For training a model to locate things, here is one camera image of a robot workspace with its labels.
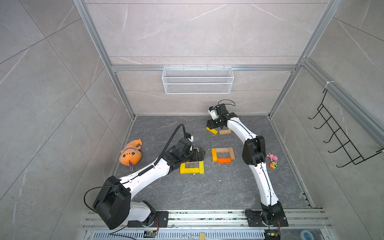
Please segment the tan block top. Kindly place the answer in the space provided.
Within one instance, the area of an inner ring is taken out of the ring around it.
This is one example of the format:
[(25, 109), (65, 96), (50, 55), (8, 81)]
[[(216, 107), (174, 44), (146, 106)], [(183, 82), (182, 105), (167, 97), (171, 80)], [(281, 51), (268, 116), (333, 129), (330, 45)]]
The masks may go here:
[(220, 135), (229, 135), (232, 133), (232, 130), (228, 129), (228, 130), (220, 130), (219, 131), (219, 134)]

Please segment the tan block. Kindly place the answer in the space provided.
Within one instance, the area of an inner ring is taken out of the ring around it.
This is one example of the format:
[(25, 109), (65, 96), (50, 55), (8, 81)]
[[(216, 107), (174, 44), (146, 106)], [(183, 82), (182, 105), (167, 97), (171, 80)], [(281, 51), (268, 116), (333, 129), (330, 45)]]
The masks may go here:
[(220, 135), (229, 135), (232, 133), (232, 130), (228, 129), (228, 130), (220, 130), (219, 131), (219, 134)]
[(216, 148), (217, 153), (229, 153), (229, 148)]
[(228, 149), (229, 149), (229, 154), (230, 154), (231, 160), (235, 160), (236, 157), (235, 157), (234, 149), (233, 148), (228, 148)]

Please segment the yellow block top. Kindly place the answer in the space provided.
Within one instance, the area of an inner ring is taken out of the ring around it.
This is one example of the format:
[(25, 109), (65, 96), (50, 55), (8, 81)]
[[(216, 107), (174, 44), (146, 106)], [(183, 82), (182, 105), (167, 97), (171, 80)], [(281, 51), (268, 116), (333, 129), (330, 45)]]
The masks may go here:
[(211, 132), (212, 134), (214, 134), (214, 135), (217, 135), (217, 134), (219, 133), (217, 130), (215, 130), (215, 129), (210, 129), (209, 127), (206, 127), (206, 129), (207, 129), (209, 132)]

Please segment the yellow block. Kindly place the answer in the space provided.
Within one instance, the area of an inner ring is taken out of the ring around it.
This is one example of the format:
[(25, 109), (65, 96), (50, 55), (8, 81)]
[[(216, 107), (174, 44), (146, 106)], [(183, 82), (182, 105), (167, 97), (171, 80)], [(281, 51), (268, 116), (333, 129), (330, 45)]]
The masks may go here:
[(206, 129), (207, 129), (209, 132), (211, 132), (212, 134), (214, 134), (214, 135), (217, 135), (217, 134), (219, 133), (217, 130), (215, 130), (215, 129), (210, 129), (209, 127), (206, 127)]
[(200, 169), (199, 168), (186, 168), (184, 169), (184, 174), (199, 174)]
[(182, 163), (180, 166), (180, 174), (185, 174), (186, 173), (186, 164)]

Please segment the yellow block bottom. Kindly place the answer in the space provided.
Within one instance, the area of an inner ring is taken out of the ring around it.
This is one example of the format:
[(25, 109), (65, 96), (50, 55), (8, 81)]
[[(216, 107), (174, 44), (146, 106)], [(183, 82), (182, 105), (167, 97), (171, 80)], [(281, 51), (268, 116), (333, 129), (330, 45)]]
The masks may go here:
[(180, 174), (185, 174), (186, 173), (186, 164), (182, 163), (180, 166)]

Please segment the yellow-green block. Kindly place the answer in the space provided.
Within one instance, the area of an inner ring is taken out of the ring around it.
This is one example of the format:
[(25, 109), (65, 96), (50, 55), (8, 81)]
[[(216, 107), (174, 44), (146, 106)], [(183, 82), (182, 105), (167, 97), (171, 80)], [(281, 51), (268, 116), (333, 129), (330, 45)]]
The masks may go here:
[(199, 173), (204, 174), (205, 173), (205, 168), (204, 168), (204, 161), (199, 162)]

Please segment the orange-yellow block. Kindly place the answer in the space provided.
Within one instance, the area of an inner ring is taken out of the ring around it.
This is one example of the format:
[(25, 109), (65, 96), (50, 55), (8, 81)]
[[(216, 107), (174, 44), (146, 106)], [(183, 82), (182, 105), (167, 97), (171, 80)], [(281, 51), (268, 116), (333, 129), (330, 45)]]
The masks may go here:
[(213, 161), (214, 161), (214, 162), (217, 162), (217, 161), (218, 161), (218, 158), (217, 158), (217, 150), (216, 150), (216, 149), (212, 149), (212, 158), (213, 158)]

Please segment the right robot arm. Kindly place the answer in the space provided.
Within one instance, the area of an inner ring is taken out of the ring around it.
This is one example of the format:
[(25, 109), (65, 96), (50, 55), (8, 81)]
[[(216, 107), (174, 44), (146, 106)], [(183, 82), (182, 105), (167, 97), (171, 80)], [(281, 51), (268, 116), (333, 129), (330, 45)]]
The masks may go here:
[(211, 119), (207, 121), (209, 129), (228, 127), (244, 144), (242, 159), (247, 164), (257, 183), (261, 196), (261, 219), (266, 226), (287, 226), (288, 221), (279, 201), (266, 164), (266, 145), (263, 136), (258, 136), (249, 130), (235, 113), (228, 112), (225, 104), (209, 108)]

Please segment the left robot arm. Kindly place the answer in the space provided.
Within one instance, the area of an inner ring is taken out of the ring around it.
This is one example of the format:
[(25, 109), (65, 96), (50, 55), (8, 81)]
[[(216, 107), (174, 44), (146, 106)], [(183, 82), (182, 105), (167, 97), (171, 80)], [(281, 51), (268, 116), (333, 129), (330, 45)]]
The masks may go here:
[(154, 181), (179, 169), (182, 164), (203, 160), (204, 150), (193, 146), (194, 137), (183, 132), (176, 145), (168, 140), (160, 155), (143, 169), (121, 178), (109, 177), (102, 186), (89, 210), (97, 213), (107, 227), (113, 230), (125, 221), (150, 227), (156, 222), (156, 210), (147, 201), (134, 202), (132, 199)]

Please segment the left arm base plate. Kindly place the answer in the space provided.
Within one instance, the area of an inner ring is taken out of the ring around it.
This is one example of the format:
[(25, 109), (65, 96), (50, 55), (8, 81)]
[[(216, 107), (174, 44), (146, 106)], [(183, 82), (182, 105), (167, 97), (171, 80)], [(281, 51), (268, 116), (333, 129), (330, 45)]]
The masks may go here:
[(168, 211), (158, 211), (151, 213), (144, 222), (128, 221), (129, 228), (157, 227), (166, 228), (169, 221)]

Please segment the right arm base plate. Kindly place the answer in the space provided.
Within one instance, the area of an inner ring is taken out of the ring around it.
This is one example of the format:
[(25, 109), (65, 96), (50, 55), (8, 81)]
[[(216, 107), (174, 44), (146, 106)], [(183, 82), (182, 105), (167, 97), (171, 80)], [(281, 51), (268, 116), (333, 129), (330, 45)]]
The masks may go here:
[(288, 227), (289, 223), (280, 201), (274, 205), (261, 204), (262, 210), (245, 210), (249, 227)]

